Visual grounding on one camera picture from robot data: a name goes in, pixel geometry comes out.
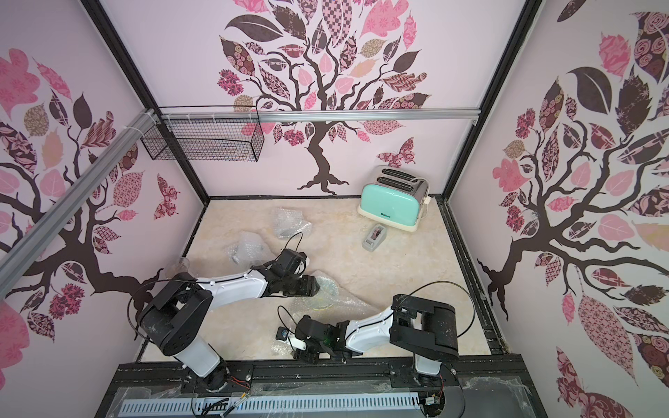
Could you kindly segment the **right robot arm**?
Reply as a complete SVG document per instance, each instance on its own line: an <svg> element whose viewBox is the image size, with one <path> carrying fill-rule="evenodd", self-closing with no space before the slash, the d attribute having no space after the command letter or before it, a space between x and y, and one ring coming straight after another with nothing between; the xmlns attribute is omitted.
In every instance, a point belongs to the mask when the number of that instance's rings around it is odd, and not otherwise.
<svg viewBox="0 0 669 418"><path fill-rule="evenodd" d="M295 330L279 331L294 358L317 363L322 354L347 362L369 350L392 345L413 355L414 370L437 376L442 365L459 360L456 309L446 303L397 294L381 313L363 320L345 320L334 325L305 315Z"/></svg>

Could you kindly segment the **yellow dotted ceramic bowl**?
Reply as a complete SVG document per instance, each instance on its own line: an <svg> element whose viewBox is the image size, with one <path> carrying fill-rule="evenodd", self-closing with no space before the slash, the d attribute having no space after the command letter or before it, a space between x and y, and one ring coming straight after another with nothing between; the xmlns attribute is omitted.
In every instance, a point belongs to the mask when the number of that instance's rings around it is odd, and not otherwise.
<svg viewBox="0 0 669 418"><path fill-rule="evenodd" d="M314 296L308 298L307 306L314 310L332 308L340 295L339 285L329 277L316 276L315 279L319 289Z"/></svg>

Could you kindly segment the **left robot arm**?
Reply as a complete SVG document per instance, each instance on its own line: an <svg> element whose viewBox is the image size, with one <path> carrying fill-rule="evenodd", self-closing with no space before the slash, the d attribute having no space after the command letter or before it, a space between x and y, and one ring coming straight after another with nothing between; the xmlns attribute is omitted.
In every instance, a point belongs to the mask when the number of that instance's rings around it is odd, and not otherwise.
<svg viewBox="0 0 669 418"><path fill-rule="evenodd" d="M240 301L313 297L319 290L313 276L279 275L265 266L210 279L178 273L141 311L137 324L162 355L174 357L202 379L222 377L228 372L224 360L200 335L207 315Z"/></svg>

